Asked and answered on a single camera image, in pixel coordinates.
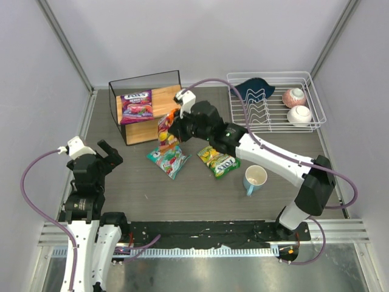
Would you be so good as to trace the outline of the orange Fox's fruits candy bag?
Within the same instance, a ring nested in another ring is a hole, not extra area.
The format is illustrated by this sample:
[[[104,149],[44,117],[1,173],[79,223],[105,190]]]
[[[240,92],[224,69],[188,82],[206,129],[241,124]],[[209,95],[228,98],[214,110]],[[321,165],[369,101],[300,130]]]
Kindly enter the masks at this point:
[[[174,115],[179,113],[179,109],[173,109],[168,114],[164,115],[157,126],[157,134],[159,141],[159,151],[165,153],[179,144],[178,139],[168,132],[174,121]]]

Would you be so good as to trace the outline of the purple Fox's berries candy bag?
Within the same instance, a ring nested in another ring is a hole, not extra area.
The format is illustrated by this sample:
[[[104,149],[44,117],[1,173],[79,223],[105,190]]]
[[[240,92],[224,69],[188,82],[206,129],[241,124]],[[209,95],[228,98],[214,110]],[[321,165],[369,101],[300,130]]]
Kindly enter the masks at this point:
[[[152,90],[135,92],[120,96],[122,117],[121,125],[153,120]]]

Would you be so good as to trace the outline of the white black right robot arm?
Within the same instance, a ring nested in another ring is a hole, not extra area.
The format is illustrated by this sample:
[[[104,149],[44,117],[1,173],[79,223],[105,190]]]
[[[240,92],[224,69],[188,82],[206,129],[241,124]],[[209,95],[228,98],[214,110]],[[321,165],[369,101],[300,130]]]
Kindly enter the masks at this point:
[[[295,199],[277,217],[280,235],[291,234],[308,217],[322,214],[336,186],[328,158],[312,159],[269,144],[242,126],[224,122],[208,101],[177,104],[169,132],[180,142],[192,137],[205,140],[216,151],[260,165],[298,187]]]

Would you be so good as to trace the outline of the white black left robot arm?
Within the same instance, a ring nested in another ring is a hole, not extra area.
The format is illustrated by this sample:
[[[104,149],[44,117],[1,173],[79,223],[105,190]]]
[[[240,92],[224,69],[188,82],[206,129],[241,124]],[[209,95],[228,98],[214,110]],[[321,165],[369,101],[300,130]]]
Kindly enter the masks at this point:
[[[123,212],[102,213],[105,178],[123,159],[106,141],[100,140],[98,146],[106,156],[78,136],[63,149],[74,178],[64,204],[69,241],[62,291],[105,291],[116,244],[129,231]]]

